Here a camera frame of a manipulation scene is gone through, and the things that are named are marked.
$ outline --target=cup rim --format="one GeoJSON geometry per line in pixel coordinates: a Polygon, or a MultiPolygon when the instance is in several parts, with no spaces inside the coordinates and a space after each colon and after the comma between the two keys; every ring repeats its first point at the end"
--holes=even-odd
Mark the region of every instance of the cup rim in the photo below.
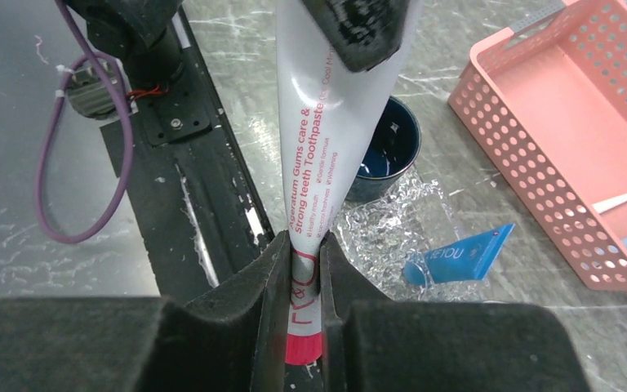
{"type": "Polygon", "coordinates": [[[403,109],[405,109],[405,111],[408,114],[410,114],[410,119],[412,120],[412,123],[415,125],[415,132],[417,133],[417,146],[415,147],[415,150],[412,153],[412,156],[410,158],[410,162],[407,165],[405,165],[402,169],[400,169],[397,172],[395,172],[394,174],[391,174],[391,175],[388,175],[388,176],[383,176],[383,177],[369,177],[369,176],[362,176],[362,175],[357,174],[355,176],[355,178],[360,178],[362,180],[369,180],[369,181],[383,181],[383,180],[389,180],[391,178],[395,178],[397,176],[401,176],[407,170],[409,170],[410,167],[412,167],[412,165],[415,164],[415,161],[417,160],[417,157],[420,154],[420,150],[421,150],[421,130],[420,130],[419,121],[417,121],[417,117],[415,116],[414,113],[412,113],[410,108],[408,108],[407,105],[405,105],[405,103],[402,102],[401,100],[399,100],[398,98],[396,98],[394,96],[390,96],[388,98],[388,100],[391,100],[391,101],[395,102],[396,104],[400,105],[403,109]]]}

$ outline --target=perforated basket side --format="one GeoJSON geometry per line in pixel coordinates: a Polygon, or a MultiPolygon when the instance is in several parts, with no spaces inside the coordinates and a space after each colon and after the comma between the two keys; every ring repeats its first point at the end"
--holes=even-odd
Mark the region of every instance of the perforated basket side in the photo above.
{"type": "Polygon", "coordinates": [[[627,254],[469,65],[449,104],[586,286],[627,291],[627,254]]]}

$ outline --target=gray floor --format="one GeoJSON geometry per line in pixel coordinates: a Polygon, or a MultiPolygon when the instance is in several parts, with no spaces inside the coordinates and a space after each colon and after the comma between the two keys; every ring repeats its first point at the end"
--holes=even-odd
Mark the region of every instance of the gray floor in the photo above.
{"type": "MultiPolygon", "coordinates": [[[[285,213],[274,3],[186,0],[185,7],[269,218],[280,230],[285,213]]],[[[426,0],[394,93],[422,126],[416,170],[424,182],[438,180],[444,194],[452,194],[449,203],[465,232],[518,224],[484,299],[547,306],[571,333],[594,388],[627,391],[627,296],[592,292],[580,283],[446,105],[470,46],[546,4],[426,0]]],[[[78,54],[50,1],[0,0],[0,296],[157,294],[127,201],[109,227],[79,246],[53,243],[35,225],[31,183],[58,83],[54,67],[78,54]]],[[[101,213],[115,184],[97,125],[68,116],[51,160],[50,208],[71,231],[101,213]]]]}

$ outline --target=white toothpaste tube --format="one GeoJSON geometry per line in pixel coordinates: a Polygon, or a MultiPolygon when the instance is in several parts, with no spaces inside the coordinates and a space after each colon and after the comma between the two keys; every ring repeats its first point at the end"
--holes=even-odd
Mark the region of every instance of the white toothpaste tube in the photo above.
{"type": "Polygon", "coordinates": [[[412,0],[400,49],[367,72],[342,64],[300,0],[278,0],[282,182],[292,250],[286,362],[321,356],[318,249],[330,229],[407,57],[421,11],[412,0]]]}

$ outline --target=basket handle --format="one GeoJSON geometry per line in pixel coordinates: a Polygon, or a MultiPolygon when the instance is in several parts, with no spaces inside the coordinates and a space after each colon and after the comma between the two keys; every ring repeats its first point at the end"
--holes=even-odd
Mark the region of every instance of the basket handle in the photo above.
{"type": "Polygon", "coordinates": [[[555,0],[551,5],[540,9],[537,12],[532,13],[532,15],[523,18],[512,25],[510,25],[510,29],[514,31],[513,37],[510,39],[506,47],[512,47],[517,45],[521,41],[529,38],[529,33],[536,27],[539,27],[536,32],[546,29],[549,27],[549,22],[554,19],[561,11],[566,9],[566,3],[563,0],[555,0]]]}

